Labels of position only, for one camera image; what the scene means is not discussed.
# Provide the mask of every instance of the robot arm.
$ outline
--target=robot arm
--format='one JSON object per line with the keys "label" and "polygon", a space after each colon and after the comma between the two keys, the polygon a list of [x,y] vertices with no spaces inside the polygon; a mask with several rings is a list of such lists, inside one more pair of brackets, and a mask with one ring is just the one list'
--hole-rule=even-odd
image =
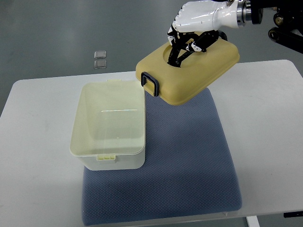
{"label": "robot arm", "polygon": [[[172,45],[168,64],[176,67],[194,52],[206,52],[219,37],[227,39],[222,26],[239,28],[246,23],[260,24],[263,8],[276,7],[269,37],[279,44],[303,53],[303,1],[284,0],[202,0],[188,2],[179,11],[168,32]],[[181,50],[186,53],[179,56]]]}

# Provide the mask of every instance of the translucent container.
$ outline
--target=translucent container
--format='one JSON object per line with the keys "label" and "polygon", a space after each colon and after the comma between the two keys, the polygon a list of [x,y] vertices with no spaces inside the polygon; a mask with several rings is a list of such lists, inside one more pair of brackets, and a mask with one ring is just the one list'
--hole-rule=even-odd
{"label": "translucent container", "polygon": [[109,80],[82,88],[70,152],[90,170],[144,164],[145,98],[139,81]]}

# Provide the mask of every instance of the textured fabric pad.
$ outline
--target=textured fabric pad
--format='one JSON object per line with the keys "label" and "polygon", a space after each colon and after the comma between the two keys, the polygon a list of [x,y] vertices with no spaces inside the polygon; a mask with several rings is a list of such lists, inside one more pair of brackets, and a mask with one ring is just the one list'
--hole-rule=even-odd
{"label": "textured fabric pad", "polygon": [[241,205],[232,157],[208,89],[181,106],[146,94],[141,168],[84,168],[85,225],[217,213]]}

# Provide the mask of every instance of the concrete floor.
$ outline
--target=concrete floor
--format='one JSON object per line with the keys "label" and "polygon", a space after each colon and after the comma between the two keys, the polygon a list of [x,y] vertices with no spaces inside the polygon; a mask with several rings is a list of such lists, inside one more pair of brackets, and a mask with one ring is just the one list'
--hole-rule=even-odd
{"label": "concrete floor", "polygon": [[[0,1],[0,113],[18,80],[134,71],[139,60],[167,41],[184,0]],[[303,55],[275,44],[272,9],[261,25],[222,28],[240,62],[288,59],[303,75]],[[107,51],[107,68],[95,70],[94,52]],[[302,227],[303,218],[258,217],[261,227]],[[245,218],[167,227],[245,227]]]}

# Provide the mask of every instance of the white robot hand casing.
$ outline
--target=white robot hand casing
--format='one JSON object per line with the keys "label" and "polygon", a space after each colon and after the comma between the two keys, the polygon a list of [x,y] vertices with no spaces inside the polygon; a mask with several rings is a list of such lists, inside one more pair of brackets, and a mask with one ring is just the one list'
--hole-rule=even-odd
{"label": "white robot hand casing", "polygon": [[172,26],[181,33],[219,30],[222,26],[238,28],[237,9],[238,0],[231,5],[226,1],[191,1],[183,5]]}

